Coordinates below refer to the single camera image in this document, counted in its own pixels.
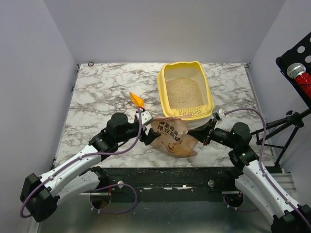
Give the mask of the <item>pink cat litter bag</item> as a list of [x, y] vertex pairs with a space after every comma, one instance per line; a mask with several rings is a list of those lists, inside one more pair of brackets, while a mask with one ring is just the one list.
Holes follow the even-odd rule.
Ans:
[[198, 140], [188, 134], [188, 122], [178, 118], [157, 118], [151, 123], [154, 132], [159, 133], [151, 146], [174, 157], [186, 158], [198, 154], [194, 150]]

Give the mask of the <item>orange plastic scoop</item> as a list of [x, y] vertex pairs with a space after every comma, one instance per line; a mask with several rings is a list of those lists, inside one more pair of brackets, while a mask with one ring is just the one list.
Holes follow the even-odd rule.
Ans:
[[132, 103], [136, 107], [141, 108], [141, 109], [144, 108], [144, 100], [141, 97], [135, 95], [133, 92], [129, 92], [129, 96], [130, 96]]

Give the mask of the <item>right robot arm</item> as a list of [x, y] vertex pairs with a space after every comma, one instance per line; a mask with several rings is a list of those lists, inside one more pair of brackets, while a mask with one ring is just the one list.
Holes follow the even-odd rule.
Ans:
[[224, 186], [240, 190], [266, 217], [274, 233], [309, 233], [311, 209], [301, 205], [274, 179], [250, 147], [252, 138], [247, 124], [238, 122], [230, 131], [216, 128], [216, 120], [190, 130], [188, 134], [204, 145], [214, 141], [231, 148], [229, 158], [241, 171], [224, 177]]

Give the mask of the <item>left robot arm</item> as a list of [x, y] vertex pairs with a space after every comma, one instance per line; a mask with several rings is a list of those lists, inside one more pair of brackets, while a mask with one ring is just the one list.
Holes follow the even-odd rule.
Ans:
[[22, 218], [32, 217], [36, 222], [49, 218], [66, 198], [85, 191], [102, 192], [107, 188], [105, 173], [96, 165], [111, 155], [119, 155], [119, 144], [134, 139], [145, 145], [159, 135], [146, 126], [152, 122], [152, 115], [138, 108], [134, 122], [128, 121], [124, 113], [114, 113], [106, 127], [69, 160], [42, 174], [28, 175], [22, 187], [20, 200]]

